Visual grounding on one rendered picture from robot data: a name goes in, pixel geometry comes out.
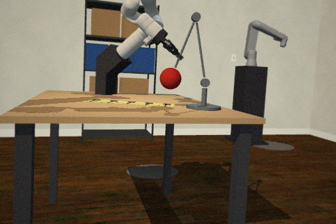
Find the dark wood floor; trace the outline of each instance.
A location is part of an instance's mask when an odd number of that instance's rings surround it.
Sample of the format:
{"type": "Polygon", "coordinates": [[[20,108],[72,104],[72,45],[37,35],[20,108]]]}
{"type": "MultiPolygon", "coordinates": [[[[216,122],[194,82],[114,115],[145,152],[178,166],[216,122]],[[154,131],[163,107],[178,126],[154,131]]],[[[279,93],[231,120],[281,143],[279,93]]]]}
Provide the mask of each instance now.
{"type": "MultiPolygon", "coordinates": [[[[247,223],[336,223],[336,143],[313,136],[264,136],[281,152],[251,147],[247,223]]],[[[224,136],[175,136],[172,192],[128,167],[163,164],[164,136],[60,138],[58,202],[48,205],[49,139],[35,140],[33,223],[226,223],[232,143],[224,136]]],[[[0,223],[13,214],[13,138],[0,138],[0,223]]]]}

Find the yellow measuring tape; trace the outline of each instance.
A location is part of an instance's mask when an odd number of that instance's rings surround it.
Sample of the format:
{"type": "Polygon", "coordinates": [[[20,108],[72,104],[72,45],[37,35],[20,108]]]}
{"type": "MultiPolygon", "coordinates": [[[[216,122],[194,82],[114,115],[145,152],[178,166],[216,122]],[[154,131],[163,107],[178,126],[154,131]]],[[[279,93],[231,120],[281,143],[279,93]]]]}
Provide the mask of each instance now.
{"type": "Polygon", "coordinates": [[[124,105],[135,105],[135,106],[164,106],[173,108],[174,104],[162,104],[162,103],[151,103],[151,102],[136,102],[136,101],[121,101],[121,100],[103,100],[103,99],[93,99],[85,100],[84,102],[95,102],[95,103],[109,103],[109,104],[124,104],[124,105]]]}

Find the table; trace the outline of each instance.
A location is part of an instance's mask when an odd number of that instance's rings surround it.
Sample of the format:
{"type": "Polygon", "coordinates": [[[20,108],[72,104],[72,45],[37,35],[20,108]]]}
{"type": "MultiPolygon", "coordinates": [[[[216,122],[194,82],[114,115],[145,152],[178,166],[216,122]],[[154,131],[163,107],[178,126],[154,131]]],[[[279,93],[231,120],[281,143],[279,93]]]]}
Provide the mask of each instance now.
{"type": "Polygon", "coordinates": [[[219,111],[191,110],[187,104],[199,100],[172,94],[95,95],[94,92],[48,90],[0,116],[0,123],[15,124],[13,223],[33,222],[35,124],[50,124],[50,167],[48,202],[56,203],[59,124],[166,124],[163,194],[171,191],[174,124],[244,124],[233,140],[228,223],[243,224],[246,216],[248,166],[252,124],[266,119],[222,108],[219,111]],[[85,102],[110,99],[130,102],[174,104],[139,106],[85,102]]]}

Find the wooden tabletop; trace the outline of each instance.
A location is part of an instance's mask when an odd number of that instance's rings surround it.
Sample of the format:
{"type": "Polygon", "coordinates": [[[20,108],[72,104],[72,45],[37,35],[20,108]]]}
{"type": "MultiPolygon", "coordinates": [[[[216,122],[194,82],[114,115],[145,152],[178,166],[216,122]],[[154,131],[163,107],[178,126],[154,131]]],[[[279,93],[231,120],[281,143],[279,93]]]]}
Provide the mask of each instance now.
{"type": "Polygon", "coordinates": [[[219,111],[188,109],[186,105],[192,103],[200,104],[201,101],[172,94],[95,95],[94,92],[47,90],[1,115],[0,123],[265,124],[266,122],[265,118],[229,108],[222,108],[219,111]],[[92,99],[116,100],[121,101],[121,104],[115,101],[88,102],[92,99]],[[147,105],[122,104],[125,102],[147,102],[147,105]]]}

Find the red ball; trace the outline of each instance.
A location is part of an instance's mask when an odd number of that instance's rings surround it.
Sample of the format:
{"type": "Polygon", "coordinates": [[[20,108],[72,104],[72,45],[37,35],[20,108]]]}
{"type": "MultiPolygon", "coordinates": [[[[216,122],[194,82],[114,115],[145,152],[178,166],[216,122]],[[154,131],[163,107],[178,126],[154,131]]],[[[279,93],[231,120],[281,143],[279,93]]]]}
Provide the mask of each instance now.
{"type": "Polygon", "coordinates": [[[166,68],[160,75],[160,82],[166,89],[175,89],[181,80],[181,74],[176,68],[166,68]]]}

